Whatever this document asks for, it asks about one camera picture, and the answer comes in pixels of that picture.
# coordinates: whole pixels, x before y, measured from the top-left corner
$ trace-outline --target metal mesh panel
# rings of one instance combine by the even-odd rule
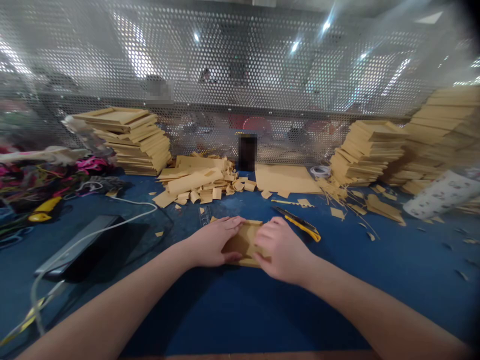
[[[28,126],[45,144],[70,147],[82,144],[65,115],[138,107],[160,115],[173,154],[236,156],[243,132],[258,134],[259,161],[315,164],[354,120],[405,123],[465,58],[451,28],[412,21],[338,17],[325,29],[329,14],[206,1],[0,11],[0,95],[36,113]]]

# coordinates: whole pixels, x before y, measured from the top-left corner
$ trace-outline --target white paper roll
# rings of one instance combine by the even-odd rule
[[[447,170],[413,199],[403,205],[410,215],[428,219],[480,195],[480,181]]]

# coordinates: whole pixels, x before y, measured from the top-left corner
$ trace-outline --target hand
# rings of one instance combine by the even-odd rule
[[[273,217],[263,225],[254,242],[271,256],[271,259],[265,259],[258,252],[253,254],[268,275],[286,283],[303,285],[316,256],[282,217]]]
[[[245,219],[240,216],[223,217],[205,225],[180,244],[186,247],[193,266],[217,267],[242,258],[239,252],[222,253],[226,242],[236,235]]]

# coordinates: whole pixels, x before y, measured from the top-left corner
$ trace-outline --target table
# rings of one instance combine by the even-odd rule
[[[127,200],[151,202],[148,193],[163,191],[153,177],[123,175],[121,178],[131,182],[131,187],[119,194]],[[270,199],[275,198],[282,199],[276,194]],[[408,198],[399,193],[398,202]],[[279,204],[270,199],[263,199],[259,191],[244,191],[214,200],[208,206],[217,218],[240,215],[266,222],[278,215],[271,206]],[[463,228],[470,232],[470,237],[480,239],[477,218],[452,212],[442,216],[445,223],[428,224],[404,213],[407,226],[401,227],[369,213],[364,218],[380,236],[372,242],[352,212],[341,221],[331,216],[324,197],[290,194],[288,198],[292,202],[298,199],[308,199],[316,207],[280,206],[317,227],[322,236],[320,243],[294,227],[315,254],[396,297],[463,341],[473,343],[480,269],[465,258],[480,263],[480,246],[462,242],[465,236],[455,229]],[[386,198],[381,200],[394,204]],[[170,205],[165,211],[174,221],[173,226],[161,211],[130,223],[124,238],[91,276],[70,285],[43,310],[45,324],[52,327],[196,231],[200,227],[199,206],[189,203],[177,210]],[[24,241],[0,251],[2,337],[23,320],[30,308],[34,270],[64,243],[97,215],[115,214],[128,219],[150,209],[96,194],[65,201],[63,208],[56,222],[37,225]],[[157,238],[155,233],[160,231],[164,235]],[[453,250],[442,243],[450,244]],[[455,270],[465,273],[469,281]],[[43,281],[39,295],[46,294],[52,286]],[[14,357],[37,336],[36,328],[31,326],[0,348],[0,357]],[[342,315],[322,300],[303,289],[273,280],[260,269],[227,265],[187,272],[153,308],[122,355],[352,349],[369,349],[369,345]]]

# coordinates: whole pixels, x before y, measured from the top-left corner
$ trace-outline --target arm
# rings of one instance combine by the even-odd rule
[[[463,359],[459,339],[383,291],[312,254],[287,222],[274,217],[258,231],[255,259],[271,277],[299,285],[343,314],[385,360]]]
[[[183,273],[242,258],[238,252],[221,251],[244,221],[238,216],[224,217],[172,245],[67,317],[18,359],[117,359],[150,310]]]

